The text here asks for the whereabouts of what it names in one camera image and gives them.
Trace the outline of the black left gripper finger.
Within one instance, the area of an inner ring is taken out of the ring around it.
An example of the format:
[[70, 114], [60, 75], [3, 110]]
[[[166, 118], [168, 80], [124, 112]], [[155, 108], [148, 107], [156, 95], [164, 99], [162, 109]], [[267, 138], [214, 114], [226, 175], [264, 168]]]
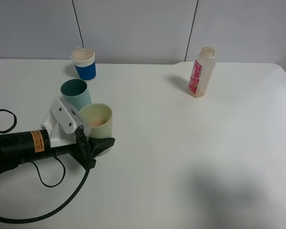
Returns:
[[107, 153], [112, 146], [114, 146], [115, 138], [93, 138], [90, 137], [88, 140], [91, 148], [91, 158], [95, 159], [101, 154]]

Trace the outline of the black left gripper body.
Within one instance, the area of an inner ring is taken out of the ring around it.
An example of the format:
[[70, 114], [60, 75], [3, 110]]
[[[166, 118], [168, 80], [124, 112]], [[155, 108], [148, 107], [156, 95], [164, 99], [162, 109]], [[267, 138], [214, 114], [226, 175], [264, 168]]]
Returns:
[[96, 165], [96, 159], [93, 157], [94, 145], [92, 138], [76, 137], [76, 143], [62, 145], [59, 147], [50, 147], [46, 150], [47, 158], [54, 158], [60, 155], [71, 155], [84, 169], [93, 169]]

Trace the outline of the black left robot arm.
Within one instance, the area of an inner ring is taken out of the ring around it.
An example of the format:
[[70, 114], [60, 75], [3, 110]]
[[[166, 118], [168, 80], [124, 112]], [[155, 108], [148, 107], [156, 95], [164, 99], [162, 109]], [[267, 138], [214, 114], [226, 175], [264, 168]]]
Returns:
[[50, 147], [45, 129], [0, 135], [0, 174], [21, 164], [60, 155], [71, 155], [84, 169], [95, 167], [96, 157], [114, 145], [115, 139], [76, 138], [70, 145]]

